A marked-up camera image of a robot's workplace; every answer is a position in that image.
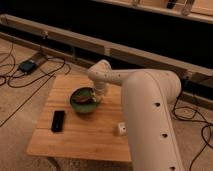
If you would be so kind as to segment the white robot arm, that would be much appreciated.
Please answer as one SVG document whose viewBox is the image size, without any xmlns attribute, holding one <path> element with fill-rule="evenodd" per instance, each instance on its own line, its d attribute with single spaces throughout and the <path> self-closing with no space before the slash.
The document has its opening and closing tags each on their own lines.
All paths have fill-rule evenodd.
<svg viewBox="0 0 213 171">
<path fill-rule="evenodd" d="M 121 87 L 121 106 L 134 171 L 184 171 L 168 104 L 181 92 L 179 77 L 158 69 L 113 70 L 101 60 L 87 70 L 97 94 Z"/>
</svg>

